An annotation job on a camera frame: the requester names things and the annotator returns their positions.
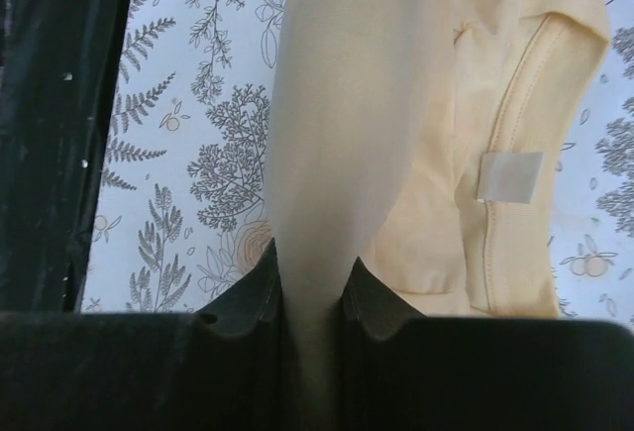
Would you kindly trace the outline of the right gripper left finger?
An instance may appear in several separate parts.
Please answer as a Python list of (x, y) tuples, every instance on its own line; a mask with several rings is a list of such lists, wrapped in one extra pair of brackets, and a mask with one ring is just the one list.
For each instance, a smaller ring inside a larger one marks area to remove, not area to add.
[(5, 430), (276, 430), (280, 281), (268, 246), (195, 313), (7, 313)]

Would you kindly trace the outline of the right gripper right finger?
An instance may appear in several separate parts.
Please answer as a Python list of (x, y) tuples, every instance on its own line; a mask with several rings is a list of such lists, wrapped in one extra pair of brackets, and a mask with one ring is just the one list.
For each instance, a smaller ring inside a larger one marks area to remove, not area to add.
[(341, 312), (347, 430), (633, 426), (633, 335), (618, 324), (425, 316), (362, 262)]

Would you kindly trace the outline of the beige t shirt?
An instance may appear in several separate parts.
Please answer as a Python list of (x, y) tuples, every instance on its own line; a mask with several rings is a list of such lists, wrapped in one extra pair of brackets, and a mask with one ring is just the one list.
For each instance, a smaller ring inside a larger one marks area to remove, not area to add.
[(609, 44), (605, 0), (286, 0), (264, 205), (291, 429), (340, 426), (356, 260), (421, 312), (557, 316), (556, 163)]

